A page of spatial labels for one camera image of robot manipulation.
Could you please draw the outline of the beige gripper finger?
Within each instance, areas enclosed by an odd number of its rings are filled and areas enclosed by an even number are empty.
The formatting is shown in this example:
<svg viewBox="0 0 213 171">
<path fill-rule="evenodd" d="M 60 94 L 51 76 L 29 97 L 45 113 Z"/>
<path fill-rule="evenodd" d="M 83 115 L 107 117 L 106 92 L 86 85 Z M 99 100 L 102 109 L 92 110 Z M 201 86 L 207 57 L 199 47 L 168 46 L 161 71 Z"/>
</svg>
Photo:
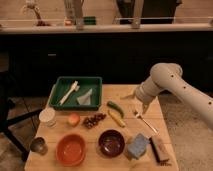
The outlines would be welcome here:
<svg viewBox="0 0 213 171">
<path fill-rule="evenodd" d="M 134 99 L 134 98 L 135 98 L 134 93 L 121 97 L 122 100 L 131 100 L 131 99 Z"/>
<path fill-rule="evenodd" d="M 145 114 L 149 108 L 150 103 L 143 103 L 142 104 L 142 114 Z"/>
</svg>

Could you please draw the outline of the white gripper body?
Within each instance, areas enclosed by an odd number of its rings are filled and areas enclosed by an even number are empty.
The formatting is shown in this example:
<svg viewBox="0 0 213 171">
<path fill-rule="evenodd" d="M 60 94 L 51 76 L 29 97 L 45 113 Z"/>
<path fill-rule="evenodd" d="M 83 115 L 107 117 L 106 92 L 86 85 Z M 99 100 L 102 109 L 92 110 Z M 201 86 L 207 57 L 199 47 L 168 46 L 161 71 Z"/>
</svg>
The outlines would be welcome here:
<svg viewBox="0 0 213 171">
<path fill-rule="evenodd" d="M 134 94 L 143 104 L 149 104 L 159 94 L 159 87 L 151 79 L 147 79 L 136 87 Z"/>
</svg>

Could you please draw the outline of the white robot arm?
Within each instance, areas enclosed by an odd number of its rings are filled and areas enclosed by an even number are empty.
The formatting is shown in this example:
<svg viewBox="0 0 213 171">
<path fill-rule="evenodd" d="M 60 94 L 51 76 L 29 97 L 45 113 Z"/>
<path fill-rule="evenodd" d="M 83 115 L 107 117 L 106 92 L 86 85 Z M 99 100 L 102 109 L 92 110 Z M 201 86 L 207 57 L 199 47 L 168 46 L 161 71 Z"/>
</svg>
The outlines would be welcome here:
<svg viewBox="0 0 213 171">
<path fill-rule="evenodd" d="M 149 77 L 123 99 L 137 98 L 146 111 L 155 97 L 167 90 L 196 111 L 213 130 L 213 98 L 184 81 L 182 74 L 179 64 L 157 63 L 151 67 Z"/>
</svg>

